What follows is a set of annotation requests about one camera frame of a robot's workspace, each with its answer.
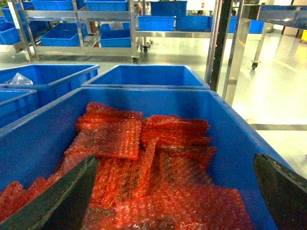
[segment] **bubble wrap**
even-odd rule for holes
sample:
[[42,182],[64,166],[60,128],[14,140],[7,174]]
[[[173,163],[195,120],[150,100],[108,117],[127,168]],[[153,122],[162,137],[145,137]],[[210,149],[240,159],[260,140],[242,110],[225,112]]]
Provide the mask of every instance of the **bubble wrap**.
[[90,152],[97,156],[136,160],[141,135],[141,121],[103,123],[98,129],[83,129],[65,152]]
[[105,110],[116,111],[117,109],[107,106],[105,104],[98,103],[98,102],[90,102],[86,107],[87,112],[105,111]]
[[130,199],[129,188],[133,162],[133,160],[125,161],[122,174],[118,179],[118,186],[114,193],[114,203],[123,202]]
[[114,203],[116,189],[120,186],[119,180],[125,165],[125,159],[114,159],[109,171],[109,179],[104,189],[104,196],[101,205],[110,207]]
[[154,195],[117,203],[115,210],[100,229],[254,229],[236,189],[163,186]]
[[135,111],[113,111],[113,110],[96,110],[87,112],[84,116],[100,116],[101,118],[122,118],[122,119],[142,119],[142,112]]
[[114,159],[107,159],[104,166],[102,166],[96,175],[95,184],[93,187],[93,192],[90,200],[90,206],[92,205],[100,205],[102,198],[104,196],[104,191],[106,187],[106,183],[109,179],[110,170],[112,167]]
[[163,212],[180,230],[253,230],[236,189],[220,187],[168,187],[160,189]]
[[146,128],[182,130],[205,135],[209,129],[208,121],[201,119],[181,119],[173,116],[155,115],[149,118]]
[[114,226],[111,216],[114,215],[115,210],[113,209],[89,207],[86,210],[81,230],[112,230]]
[[0,196],[0,222],[18,211],[24,204],[19,200],[23,197],[25,190],[17,181],[11,182]]
[[212,141],[212,138],[208,137],[179,136],[165,132],[156,132],[155,130],[153,130],[142,133],[143,146],[146,147],[148,143],[154,138],[159,138],[157,142],[157,148],[168,145],[207,146]]
[[142,155],[140,160],[140,178],[138,182],[138,187],[133,194],[134,198],[141,198],[148,194],[149,192],[149,180],[151,174],[151,167],[154,160],[155,146],[159,138],[151,140],[146,148],[146,152]]

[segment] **metal shelving rack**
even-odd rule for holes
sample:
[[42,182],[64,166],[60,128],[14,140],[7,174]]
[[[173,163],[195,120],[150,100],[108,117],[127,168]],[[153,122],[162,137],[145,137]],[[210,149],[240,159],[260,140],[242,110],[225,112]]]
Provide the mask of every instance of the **metal shelving rack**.
[[[255,5],[247,3],[247,0],[240,1],[239,14],[222,95],[230,105],[233,103],[236,92],[236,85],[240,74],[250,20],[258,20],[265,23],[289,26],[298,29],[307,29],[307,6]],[[264,36],[265,30],[257,47],[255,60],[259,60]]]
[[[87,7],[77,9],[76,0],[72,0],[73,11],[35,11],[35,10],[24,10],[23,3],[18,0],[21,6],[21,12],[26,19],[27,30],[30,32],[31,45],[33,47],[33,54],[28,44],[26,48],[26,55],[29,56],[29,60],[33,58],[39,58],[39,55],[73,55],[73,56],[128,56],[133,59],[134,64],[138,64],[138,53],[137,49],[140,45],[140,38],[136,39],[135,36],[135,10],[133,0],[129,0],[129,11],[88,11]],[[16,28],[20,32],[22,41],[25,39],[24,30],[20,15],[18,14],[16,4],[14,0],[8,0],[12,15],[14,15],[14,22]],[[31,30],[28,26],[29,21],[65,21],[77,23],[78,33],[80,39],[80,46],[75,47],[63,47],[63,46],[42,46],[39,41],[34,42]],[[129,22],[130,23],[130,34],[131,34],[131,47],[127,48],[106,48],[106,47],[94,47],[99,41],[100,33],[89,34],[83,38],[82,35],[82,22]],[[24,48],[25,42],[21,42],[19,49]]]
[[[145,4],[146,0],[142,0],[142,13],[145,15]],[[168,31],[168,32],[163,32],[163,31],[136,31],[135,32],[137,37],[142,37],[143,38],[143,47],[144,51],[147,50],[147,43],[146,43],[146,38],[147,37],[172,37],[172,38],[211,38],[212,33],[211,32],[206,32],[206,31],[201,31],[201,32],[194,32],[194,31]],[[250,39],[255,39],[255,40],[260,40],[261,35],[260,34],[249,34],[248,37]],[[227,39],[233,39],[233,34],[228,34]]]

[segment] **bin rim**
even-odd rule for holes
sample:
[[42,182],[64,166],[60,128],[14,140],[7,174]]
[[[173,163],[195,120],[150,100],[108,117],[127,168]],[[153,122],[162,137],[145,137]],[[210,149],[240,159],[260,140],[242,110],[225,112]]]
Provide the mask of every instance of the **bin rim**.
[[10,103],[10,102],[13,102],[15,100],[18,100],[20,98],[23,98],[23,97],[26,97],[28,95],[31,95],[31,94],[35,94],[37,93],[37,90],[27,90],[27,89],[8,89],[8,88],[0,88],[0,92],[1,91],[20,91],[20,92],[25,92],[25,94],[23,95],[20,95],[18,97],[14,97],[12,99],[9,99],[9,100],[6,100],[4,102],[0,102],[0,106],[1,105],[4,105],[4,104],[7,104],[7,103]]
[[[85,83],[82,84],[82,87],[87,87],[88,85],[92,84],[93,81],[99,79],[100,77],[102,77],[103,75],[105,75],[105,74],[107,74],[107,73],[113,71],[114,69],[116,69],[116,68],[118,68],[118,67],[122,67],[122,66],[127,66],[127,67],[129,66],[129,67],[131,67],[131,68],[148,67],[148,66],[185,67],[188,71],[191,72],[191,74],[193,74],[193,76],[194,76],[200,83],[206,83],[206,82],[204,82],[204,80],[203,80],[194,70],[192,70],[192,69],[190,68],[190,66],[186,66],[186,65],[168,65],[168,64],[165,64],[165,65],[156,65],[156,64],[154,64],[154,65],[115,65],[115,66],[113,66],[112,68],[110,68],[110,69],[104,71],[102,74],[97,75],[97,76],[93,77],[92,79],[86,81]],[[146,88],[146,87],[147,87],[147,88],[151,88],[151,87],[152,87],[152,85],[133,85],[133,84],[125,84],[125,85],[123,85],[123,84],[97,84],[97,86],[99,86],[99,85],[104,86],[104,87],[106,87],[106,86],[111,86],[111,87],[116,87],[116,88],[118,88],[119,86],[121,86],[122,88],[125,88],[125,86],[127,86],[127,87],[135,87],[135,88],[140,87],[140,86],[141,86],[142,88]],[[159,85],[157,88],[159,89],[159,87],[167,87],[167,88],[169,88],[169,89],[172,89],[172,88],[177,88],[177,89],[178,89],[178,86],[172,87],[171,85]],[[192,89],[195,88],[195,89],[201,89],[201,90],[202,90],[202,87],[204,87],[204,86],[189,86],[189,88],[192,88]]]
[[[34,85],[31,85],[31,86],[27,86],[27,85],[8,85],[8,84],[0,84],[0,87],[3,87],[3,88],[17,88],[17,89],[35,89],[35,90],[48,90],[50,88],[53,88],[57,85],[60,85],[60,84],[65,84],[75,78],[78,77],[78,75],[80,73],[89,73],[89,72],[92,72],[94,70],[97,70],[100,68],[100,65],[96,65],[96,64],[86,64],[86,65],[83,65],[83,64],[63,64],[63,65],[60,65],[60,64],[32,64],[32,66],[88,66],[88,68],[86,69],[83,69],[83,70],[80,70],[78,72],[75,72],[71,75],[68,75],[64,78],[61,78],[61,79],[58,79],[56,81],[53,81],[51,83],[48,83],[48,84],[34,84]],[[10,70],[10,69],[15,69],[16,67],[14,68],[8,68],[8,69],[1,69],[1,70]]]

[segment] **metal pole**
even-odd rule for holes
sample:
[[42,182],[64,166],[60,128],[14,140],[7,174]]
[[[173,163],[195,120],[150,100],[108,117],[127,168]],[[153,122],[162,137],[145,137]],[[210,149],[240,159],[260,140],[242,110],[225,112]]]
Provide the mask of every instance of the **metal pole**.
[[129,9],[130,9],[130,37],[131,37],[131,57],[134,64],[139,63],[139,56],[137,54],[137,44],[135,38],[135,11],[134,11],[134,2],[129,0]]
[[73,11],[75,12],[75,16],[76,16],[76,23],[77,23],[77,27],[78,27],[78,35],[79,35],[79,40],[80,40],[80,46],[81,46],[83,52],[85,53],[85,46],[84,46],[83,34],[82,34],[82,25],[81,25],[79,15],[78,15],[77,1],[72,0],[72,5],[73,5]]
[[31,50],[30,50],[30,46],[29,46],[29,43],[28,43],[28,39],[27,39],[27,37],[25,35],[23,23],[21,21],[20,15],[18,13],[18,9],[17,9],[16,3],[14,2],[14,0],[8,0],[7,3],[8,3],[8,6],[9,6],[9,9],[10,9],[10,12],[12,14],[12,18],[13,18],[15,27],[16,27],[16,29],[18,31],[19,36],[20,36],[20,41],[22,43],[24,43],[24,46],[25,46],[25,58],[27,60],[29,60],[29,61],[32,61],[33,60],[33,56],[31,54]]
[[261,53],[261,50],[262,50],[262,46],[263,46],[263,43],[264,43],[266,33],[267,33],[267,23],[265,23],[264,26],[263,26],[262,35],[261,35],[261,39],[258,41],[255,58],[254,58],[254,60],[252,60],[253,64],[252,64],[251,67],[252,67],[253,70],[255,68],[257,68],[258,63],[260,63],[259,58],[260,58],[260,53]]
[[205,73],[205,81],[210,85],[212,91],[216,91],[218,87],[232,4],[233,0],[216,0],[215,2],[212,35]]
[[240,1],[238,10],[238,17],[236,22],[236,29],[234,38],[232,41],[227,73],[225,77],[225,84],[223,88],[222,97],[226,100],[229,105],[232,105],[235,92],[236,84],[240,74],[242,59],[244,55],[246,40],[248,37],[248,31],[250,26],[250,19],[243,18],[243,14],[249,11],[248,6],[244,6],[244,1]]
[[[143,15],[146,15],[146,2],[145,0],[142,1],[143,3]],[[147,53],[147,40],[146,40],[146,37],[143,37],[143,50],[144,50],[144,53]]]
[[26,29],[27,29],[29,37],[30,37],[30,42],[31,42],[31,44],[33,46],[34,55],[32,55],[32,53],[30,53],[30,54],[34,58],[38,58],[35,39],[33,38],[32,31],[31,31],[31,28],[30,28],[30,25],[29,25],[29,21],[28,21],[28,19],[24,15],[24,4],[23,4],[23,2],[21,0],[18,0],[18,3],[20,5],[21,14],[25,18],[24,23],[25,23]]

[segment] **metal rack leg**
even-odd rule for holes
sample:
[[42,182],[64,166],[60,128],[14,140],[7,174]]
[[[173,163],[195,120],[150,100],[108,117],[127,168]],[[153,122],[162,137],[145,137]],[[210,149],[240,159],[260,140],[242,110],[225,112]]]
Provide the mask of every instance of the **metal rack leg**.
[[132,49],[132,60],[134,64],[139,63],[139,55],[137,54],[137,42],[135,37],[135,11],[134,2],[129,0],[129,10],[130,10],[130,37],[131,37],[131,49]]
[[[16,3],[14,2],[14,0],[7,0],[7,3],[8,3],[8,6],[9,6],[9,9],[10,9],[10,12],[12,14],[14,24],[15,24],[16,29],[18,31],[18,34],[20,36],[20,40],[21,40],[21,42],[24,43],[24,46],[25,46],[25,58],[28,61],[32,61],[33,59],[35,59],[36,54],[32,55],[32,53],[31,53],[30,46],[29,46],[29,43],[28,43],[28,39],[25,35],[23,23],[21,21],[20,15],[18,13]],[[26,27],[27,27],[27,30],[28,30],[30,38],[31,38],[31,42],[34,44],[34,40],[33,40],[33,37],[32,37],[32,33],[31,33],[31,30],[30,30],[29,24],[28,24],[27,21],[25,23],[26,23]]]
[[[146,2],[145,0],[142,1],[142,13],[143,15],[146,15]],[[146,37],[143,37],[143,51],[144,53],[148,52],[148,46],[147,46],[147,41],[146,41]]]
[[217,90],[227,40],[232,0],[216,0],[213,16],[213,32],[207,58],[205,81],[212,91]]
[[258,63],[260,63],[260,53],[261,53],[261,50],[262,50],[262,46],[263,46],[263,42],[264,42],[264,39],[265,39],[265,35],[267,33],[267,24],[265,23],[264,24],[264,27],[263,27],[263,31],[262,31],[262,35],[261,35],[261,39],[259,40],[258,42],[258,45],[257,45],[257,51],[256,51],[256,54],[255,54],[255,58],[254,60],[252,60],[252,70],[255,70],[255,68],[258,67]]
[[247,13],[247,8],[243,5],[244,0],[240,1],[236,29],[232,41],[222,95],[222,97],[229,105],[232,105],[234,100],[236,85],[238,81],[238,76],[240,74],[242,59],[250,26],[250,19],[245,19],[242,17],[244,13]]

